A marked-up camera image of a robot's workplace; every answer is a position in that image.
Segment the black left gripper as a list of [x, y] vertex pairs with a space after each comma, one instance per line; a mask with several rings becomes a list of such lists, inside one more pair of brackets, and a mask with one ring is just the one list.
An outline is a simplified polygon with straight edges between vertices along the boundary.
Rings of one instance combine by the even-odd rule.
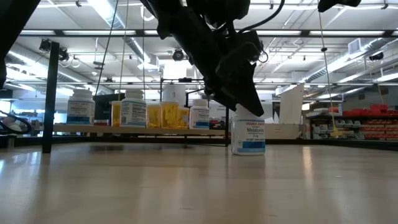
[[240, 104], [256, 116], [264, 110], [253, 82], [261, 51], [252, 32], [238, 34], [233, 21], [248, 14], [250, 0], [142, 0], [158, 20], [161, 39], [173, 36], [199, 69], [205, 93], [235, 110]]

